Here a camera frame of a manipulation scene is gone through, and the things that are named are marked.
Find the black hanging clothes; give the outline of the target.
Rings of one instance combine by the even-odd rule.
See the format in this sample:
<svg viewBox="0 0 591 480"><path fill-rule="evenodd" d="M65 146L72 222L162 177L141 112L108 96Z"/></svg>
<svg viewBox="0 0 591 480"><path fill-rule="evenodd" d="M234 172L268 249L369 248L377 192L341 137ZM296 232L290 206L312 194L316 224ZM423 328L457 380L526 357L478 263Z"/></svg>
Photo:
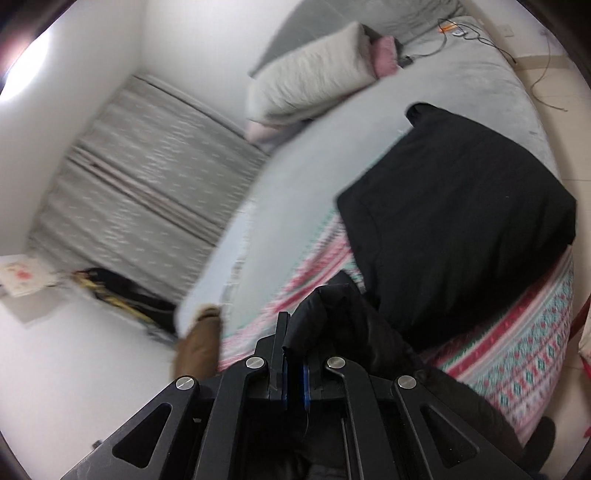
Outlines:
<svg viewBox="0 0 591 480"><path fill-rule="evenodd" d="M74 271L72 280L97 300L115 307L147 327L150 333L177 339L174 326L176 305L139 286L136 282L101 267Z"/></svg>

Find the white wall air conditioner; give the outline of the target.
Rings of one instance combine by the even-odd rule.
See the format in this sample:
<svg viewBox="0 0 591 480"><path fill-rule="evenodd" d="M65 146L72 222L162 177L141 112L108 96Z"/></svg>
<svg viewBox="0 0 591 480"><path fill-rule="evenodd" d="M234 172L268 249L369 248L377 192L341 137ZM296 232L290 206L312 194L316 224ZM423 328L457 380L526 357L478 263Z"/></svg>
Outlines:
<svg viewBox="0 0 591 480"><path fill-rule="evenodd" d="M44 260L30 255L1 257L1 297L19 298L41 292L59 283L56 270Z"/></svg>

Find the grey bed sheet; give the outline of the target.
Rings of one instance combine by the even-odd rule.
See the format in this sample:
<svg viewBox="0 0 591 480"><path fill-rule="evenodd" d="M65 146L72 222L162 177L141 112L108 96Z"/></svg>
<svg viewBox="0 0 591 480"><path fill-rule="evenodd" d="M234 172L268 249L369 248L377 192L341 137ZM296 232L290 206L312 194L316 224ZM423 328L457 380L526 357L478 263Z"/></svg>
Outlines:
<svg viewBox="0 0 591 480"><path fill-rule="evenodd" d="M411 66L353 95L273 153L179 303L179 336L201 305L222 300L230 304L228 332L252 322L308 255L339 192L409 130L406 111L414 103L475 120L557 170L538 111L499 51L435 30L408 51L416 57Z"/></svg>

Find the grey padded headboard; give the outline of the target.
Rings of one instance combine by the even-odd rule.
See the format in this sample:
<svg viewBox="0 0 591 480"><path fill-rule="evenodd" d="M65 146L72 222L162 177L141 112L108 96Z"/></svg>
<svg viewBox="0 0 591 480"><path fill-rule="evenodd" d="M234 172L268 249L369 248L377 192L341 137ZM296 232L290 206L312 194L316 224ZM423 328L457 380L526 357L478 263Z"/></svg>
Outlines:
<svg viewBox="0 0 591 480"><path fill-rule="evenodd" d="M308 0L294 8L273 35L266 51L249 72L309 42L332 35L352 22L366 29L372 40L382 36L408 43L436 27L440 20L467 14L462 2L416 0Z"/></svg>

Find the cream quilted pillow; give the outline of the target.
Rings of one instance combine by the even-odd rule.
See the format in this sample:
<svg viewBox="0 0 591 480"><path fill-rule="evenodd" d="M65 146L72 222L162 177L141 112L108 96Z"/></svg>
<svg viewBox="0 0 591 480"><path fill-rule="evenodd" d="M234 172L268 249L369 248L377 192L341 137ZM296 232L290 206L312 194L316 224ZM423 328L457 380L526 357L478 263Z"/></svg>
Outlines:
<svg viewBox="0 0 591 480"><path fill-rule="evenodd" d="M376 80L370 38L362 24L352 22L257 72L247 91L245 114L263 125L290 125L321 115Z"/></svg>

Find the black folded garment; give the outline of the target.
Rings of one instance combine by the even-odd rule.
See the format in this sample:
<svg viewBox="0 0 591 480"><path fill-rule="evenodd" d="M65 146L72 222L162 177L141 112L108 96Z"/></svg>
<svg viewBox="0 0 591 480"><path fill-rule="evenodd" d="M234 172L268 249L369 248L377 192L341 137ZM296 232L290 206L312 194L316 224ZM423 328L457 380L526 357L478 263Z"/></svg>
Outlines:
<svg viewBox="0 0 591 480"><path fill-rule="evenodd" d="M380 315L416 353L507 310L573 243L576 199L531 152L428 103L337 198Z"/></svg>

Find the black quilted puffer jacket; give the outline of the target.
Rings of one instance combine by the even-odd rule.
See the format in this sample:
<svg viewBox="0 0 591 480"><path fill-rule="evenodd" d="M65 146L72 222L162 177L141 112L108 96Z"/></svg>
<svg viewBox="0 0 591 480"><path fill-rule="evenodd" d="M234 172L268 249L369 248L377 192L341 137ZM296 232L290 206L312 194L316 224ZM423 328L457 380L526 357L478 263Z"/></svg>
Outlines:
<svg viewBox="0 0 591 480"><path fill-rule="evenodd" d="M556 427L542 417L522 445L515 430L489 401L445 372L427 365L363 298L351 276L339 271L301 301L287 324L283 352L304 362L339 356L370 375L397 380L411 375L520 468L541 477Z"/></svg>

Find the pink small cushion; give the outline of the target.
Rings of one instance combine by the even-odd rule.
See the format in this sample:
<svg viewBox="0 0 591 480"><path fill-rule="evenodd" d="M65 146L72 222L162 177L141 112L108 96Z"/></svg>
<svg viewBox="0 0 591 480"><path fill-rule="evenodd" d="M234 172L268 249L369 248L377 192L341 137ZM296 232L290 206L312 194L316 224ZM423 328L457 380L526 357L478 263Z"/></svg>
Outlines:
<svg viewBox="0 0 591 480"><path fill-rule="evenodd" d="M398 46L393 36L383 36L372 43L370 59L378 79L393 76L399 70Z"/></svg>

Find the grey dotted curtain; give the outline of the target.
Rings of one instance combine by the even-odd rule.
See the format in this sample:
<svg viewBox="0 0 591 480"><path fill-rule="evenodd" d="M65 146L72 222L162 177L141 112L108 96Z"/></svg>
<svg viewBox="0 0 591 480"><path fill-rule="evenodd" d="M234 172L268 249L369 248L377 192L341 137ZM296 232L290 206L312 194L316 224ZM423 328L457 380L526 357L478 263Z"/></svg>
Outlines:
<svg viewBox="0 0 591 480"><path fill-rule="evenodd" d="M266 155L155 77L129 76L69 147L29 246L178 302L197 282Z"/></svg>

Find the brown folded coat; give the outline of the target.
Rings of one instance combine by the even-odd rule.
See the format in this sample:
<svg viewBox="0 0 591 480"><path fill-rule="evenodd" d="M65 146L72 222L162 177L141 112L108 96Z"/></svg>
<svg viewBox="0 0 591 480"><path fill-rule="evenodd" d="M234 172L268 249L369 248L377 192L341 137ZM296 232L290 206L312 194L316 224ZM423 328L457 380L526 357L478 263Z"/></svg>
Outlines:
<svg viewBox="0 0 591 480"><path fill-rule="evenodd" d="M202 382L218 372L221 351L221 307L202 305L188 334L178 342L172 365L172 379L190 376Z"/></svg>

